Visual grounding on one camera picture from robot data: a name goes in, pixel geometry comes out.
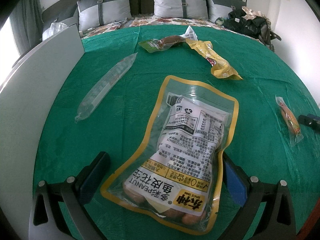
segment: recycling symbol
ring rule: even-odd
[[[192,113],[192,109],[190,109],[190,108],[185,108],[184,111],[185,111],[187,114],[191,114],[191,113]]]

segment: yellow snack package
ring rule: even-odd
[[[193,41],[186,38],[191,49],[196,50],[211,64],[211,74],[216,78],[242,80],[238,72],[231,67],[228,61],[220,57],[213,49],[210,41]]]
[[[206,83],[167,76],[143,141],[103,183],[102,196],[185,233],[208,233],[238,109],[235,98]]]

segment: barcode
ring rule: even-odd
[[[167,104],[169,106],[173,106],[175,104],[180,104],[182,99],[183,99],[183,96],[168,95]]]

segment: bed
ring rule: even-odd
[[[49,11],[44,11],[44,15],[70,1],[59,1],[48,8]],[[152,13],[152,6],[143,5],[150,5],[145,3],[146,0],[135,1],[139,4],[137,14]],[[121,28],[125,22],[113,23],[105,29],[99,27],[99,30],[84,34],[85,54],[64,82],[43,128],[36,156],[34,190],[42,179],[55,183],[77,174],[100,151],[111,156],[106,179],[139,146],[164,78],[175,75],[205,82],[239,101],[236,132],[226,152],[249,176],[257,176],[267,183],[276,183],[280,179],[287,181],[298,231],[319,197],[320,180],[316,176],[320,163],[320,136],[302,126],[305,138],[291,148],[288,129],[275,95],[283,97],[296,115],[310,113],[319,116],[315,101],[296,74],[256,40],[221,30],[212,23],[173,22],[179,23],[175,19],[137,17],[130,23],[131,27]],[[193,26],[199,40],[211,41],[214,50],[227,59],[244,80],[215,78],[210,74],[210,64],[187,44],[152,54],[138,45],[138,42],[150,38],[183,34],[186,25]],[[138,55],[132,68],[88,119],[75,123],[79,103],[92,86],[118,61],[135,52]],[[73,236],[80,238],[65,207],[61,205],[61,208]],[[103,198],[100,192],[95,194],[86,209],[108,239],[190,237],[159,224],[151,217],[124,209]],[[217,239],[238,209],[223,186],[212,231],[193,238]],[[258,222],[259,216],[246,238],[253,234]]]

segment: yellow plastic wrapper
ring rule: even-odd
[[[220,57],[213,49],[210,41],[193,41],[186,38],[190,48],[195,49],[202,57],[211,64],[211,74],[216,78],[242,80],[238,72],[231,67],[228,61]]]

